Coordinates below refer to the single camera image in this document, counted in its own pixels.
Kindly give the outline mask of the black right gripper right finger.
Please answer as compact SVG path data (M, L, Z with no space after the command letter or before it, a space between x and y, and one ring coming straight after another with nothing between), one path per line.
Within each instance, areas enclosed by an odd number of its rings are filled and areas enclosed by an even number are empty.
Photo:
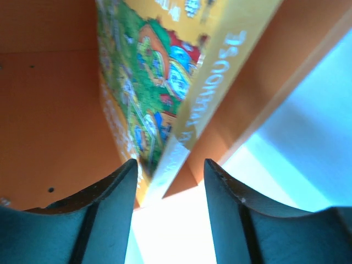
M351 208L300 210L229 175L211 159L204 183L218 263L351 263Z

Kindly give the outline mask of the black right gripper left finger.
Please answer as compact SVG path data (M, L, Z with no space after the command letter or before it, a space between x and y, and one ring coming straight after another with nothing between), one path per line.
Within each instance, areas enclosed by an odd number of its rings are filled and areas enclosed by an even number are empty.
M123 263L138 164L45 208L1 207L1 263Z

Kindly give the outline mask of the orange green treehouse book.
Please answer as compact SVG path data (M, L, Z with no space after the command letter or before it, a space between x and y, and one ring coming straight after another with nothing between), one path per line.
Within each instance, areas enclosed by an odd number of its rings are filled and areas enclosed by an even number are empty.
M281 1L97 1L101 99L136 200L160 200Z

